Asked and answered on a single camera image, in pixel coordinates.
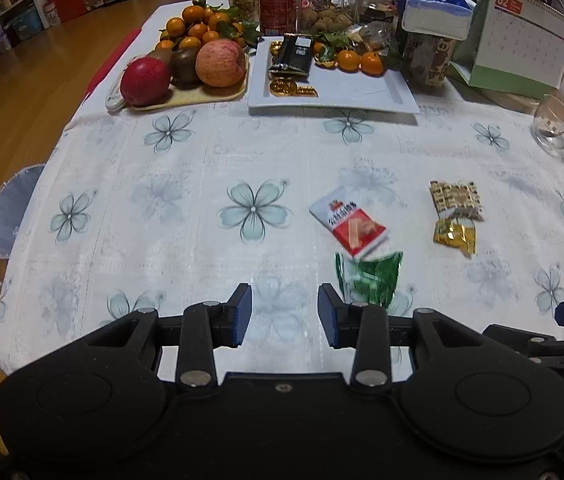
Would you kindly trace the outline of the red white hawthorn packet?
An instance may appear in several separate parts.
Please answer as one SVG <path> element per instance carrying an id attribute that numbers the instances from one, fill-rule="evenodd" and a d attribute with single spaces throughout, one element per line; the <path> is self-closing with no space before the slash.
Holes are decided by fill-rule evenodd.
<path id="1" fill-rule="evenodd" d="M 367 214 L 355 193 L 344 186 L 319 198 L 309 207 L 309 212 L 353 260 L 373 252 L 388 235 L 387 228 Z"/>

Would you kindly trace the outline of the green white snack packet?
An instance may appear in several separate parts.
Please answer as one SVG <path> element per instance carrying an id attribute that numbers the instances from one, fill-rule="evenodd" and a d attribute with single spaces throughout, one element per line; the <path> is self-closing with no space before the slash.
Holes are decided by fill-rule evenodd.
<path id="1" fill-rule="evenodd" d="M 372 260 L 335 255 L 337 282 L 346 302 L 365 302 L 387 309 L 398 285 L 403 252 L 390 252 Z"/>

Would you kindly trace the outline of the small gold candy wrapper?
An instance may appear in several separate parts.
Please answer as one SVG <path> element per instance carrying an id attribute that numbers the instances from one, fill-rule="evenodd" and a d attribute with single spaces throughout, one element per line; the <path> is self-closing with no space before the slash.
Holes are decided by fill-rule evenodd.
<path id="1" fill-rule="evenodd" d="M 434 226 L 434 242 L 455 248 L 470 259 L 476 253 L 475 222 L 467 218 L 439 219 Z"/>

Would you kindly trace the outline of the beige fruit tray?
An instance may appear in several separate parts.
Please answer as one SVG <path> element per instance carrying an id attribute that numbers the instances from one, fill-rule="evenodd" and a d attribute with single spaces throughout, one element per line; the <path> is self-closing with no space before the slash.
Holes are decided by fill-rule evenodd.
<path id="1" fill-rule="evenodd" d="M 128 104 L 128 107 L 135 112 L 154 112 L 154 110 L 166 110 L 166 108 L 171 107 L 227 102 L 241 99 L 247 90 L 249 74 L 249 57 L 245 54 L 244 58 L 245 76 L 239 84 L 227 88 L 209 87 L 207 84 L 201 84 L 200 86 L 192 88 L 183 88 L 171 84 L 168 91 L 156 103 L 144 106 Z"/>

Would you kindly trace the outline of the white rectangular plate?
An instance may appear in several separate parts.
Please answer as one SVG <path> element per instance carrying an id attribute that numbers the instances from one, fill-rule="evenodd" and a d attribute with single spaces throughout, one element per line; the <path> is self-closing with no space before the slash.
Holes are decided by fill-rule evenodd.
<path id="1" fill-rule="evenodd" d="M 419 104 L 402 75 L 395 70 L 373 77 L 362 72 L 346 73 L 338 68 L 327 70 L 311 62 L 308 78 L 299 81 L 298 87 L 310 86 L 318 92 L 317 96 L 275 96 L 270 91 L 268 69 L 272 62 L 271 44 L 276 40 L 282 37 L 265 37 L 250 61 L 247 104 L 252 110 L 307 106 L 419 114 Z"/>

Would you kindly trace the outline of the gold chocolate coins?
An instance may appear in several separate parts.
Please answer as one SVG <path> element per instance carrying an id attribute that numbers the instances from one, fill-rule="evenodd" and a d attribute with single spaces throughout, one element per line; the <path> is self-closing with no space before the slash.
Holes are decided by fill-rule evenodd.
<path id="1" fill-rule="evenodd" d="M 269 91 L 273 96 L 305 96 L 306 98 L 317 98 L 318 91 L 309 84 L 297 84 L 291 78 L 275 78 L 269 83 Z"/>

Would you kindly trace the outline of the white remote control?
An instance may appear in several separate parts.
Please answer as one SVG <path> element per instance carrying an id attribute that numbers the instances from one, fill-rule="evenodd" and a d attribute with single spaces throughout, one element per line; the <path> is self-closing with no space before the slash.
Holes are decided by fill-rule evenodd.
<path id="1" fill-rule="evenodd" d="M 122 96 L 122 89 L 120 89 L 121 86 L 122 80 L 118 78 L 106 93 L 104 105 L 110 114 L 116 114 L 126 106 L 126 101 Z"/>

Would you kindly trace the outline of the dark brown fruit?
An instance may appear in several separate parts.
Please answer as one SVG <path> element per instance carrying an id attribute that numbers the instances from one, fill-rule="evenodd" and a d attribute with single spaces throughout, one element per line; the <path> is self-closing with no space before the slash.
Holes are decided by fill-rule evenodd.
<path id="1" fill-rule="evenodd" d="M 201 83 L 195 68 L 198 51 L 198 48 L 183 48 L 172 53 L 170 69 L 175 84 L 194 86 Z"/>

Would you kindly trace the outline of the red apple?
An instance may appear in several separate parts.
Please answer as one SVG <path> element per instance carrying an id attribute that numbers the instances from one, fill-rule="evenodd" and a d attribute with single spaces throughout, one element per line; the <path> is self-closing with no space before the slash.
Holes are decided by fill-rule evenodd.
<path id="1" fill-rule="evenodd" d="M 169 89 L 170 68 L 159 58 L 143 56 L 131 62 L 120 81 L 120 93 L 132 106 L 159 100 Z"/>

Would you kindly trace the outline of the mandarin on plate right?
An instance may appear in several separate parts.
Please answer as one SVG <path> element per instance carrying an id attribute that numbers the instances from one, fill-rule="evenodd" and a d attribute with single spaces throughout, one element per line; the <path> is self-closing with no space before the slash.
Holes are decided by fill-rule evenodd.
<path id="1" fill-rule="evenodd" d="M 386 69 L 382 57 L 377 52 L 365 52 L 360 58 L 360 70 L 365 75 L 379 77 Z"/>

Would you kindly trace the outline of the mandarin on plate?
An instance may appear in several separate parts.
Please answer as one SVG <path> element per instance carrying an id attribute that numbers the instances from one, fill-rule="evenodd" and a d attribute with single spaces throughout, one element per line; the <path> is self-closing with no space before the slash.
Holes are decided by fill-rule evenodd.
<path id="1" fill-rule="evenodd" d="M 347 73 L 359 70 L 360 55 L 355 50 L 340 50 L 336 56 L 337 67 Z"/>
<path id="2" fill-rule="evenodd" d="M 386 69 L 382 57 L 377 52 L 365 52 L 360 58 L 360 70 L 365 75 L 379 77 Z"/>

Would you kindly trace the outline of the mandarin on plate left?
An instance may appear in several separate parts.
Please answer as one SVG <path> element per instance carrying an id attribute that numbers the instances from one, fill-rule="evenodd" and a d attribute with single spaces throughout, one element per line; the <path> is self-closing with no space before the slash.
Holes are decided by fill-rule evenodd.
<path id="1" fill-rule="evenodd" d="M 336 56 L 337 67 L 347 73 L 359 70 L 360 55 L 355 50 L 340 50 Z"/>

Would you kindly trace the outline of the black snack packet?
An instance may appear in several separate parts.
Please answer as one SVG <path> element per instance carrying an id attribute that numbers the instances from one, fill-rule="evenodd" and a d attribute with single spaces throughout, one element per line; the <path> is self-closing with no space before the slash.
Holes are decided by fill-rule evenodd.
<path id="1" fill-rule="evenodd" d="M 268 72 L 272 77 L 306 79 L 311 67 L 313 39 L 307 35 L 285 34 L 271 55 Z"/>

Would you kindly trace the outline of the small clear plastic cup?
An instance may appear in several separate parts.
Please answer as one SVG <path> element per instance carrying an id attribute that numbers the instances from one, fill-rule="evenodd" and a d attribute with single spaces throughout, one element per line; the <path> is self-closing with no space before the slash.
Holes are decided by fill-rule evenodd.
<path id="1" fill-rule="evenodd" d="M 360 29 L 360 38 L 367 51 L 396 50 L 395 36 L 386 22 L 370 22 Z"/>

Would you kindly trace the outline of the pile of mandarins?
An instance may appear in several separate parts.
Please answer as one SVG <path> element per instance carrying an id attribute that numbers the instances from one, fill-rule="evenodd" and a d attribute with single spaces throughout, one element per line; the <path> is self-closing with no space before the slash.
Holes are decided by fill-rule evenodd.
<path id="1" fill-rule="evenodd" d="M 155 49 L 199 48 L 219 39 L 229 39 L 249 52 L 261 43 L 262 32 L 254 15 L 239 6 L 212 6 L 207 0 L 193 0 L 179 15 L 168 18 L 159 30 Z"/>

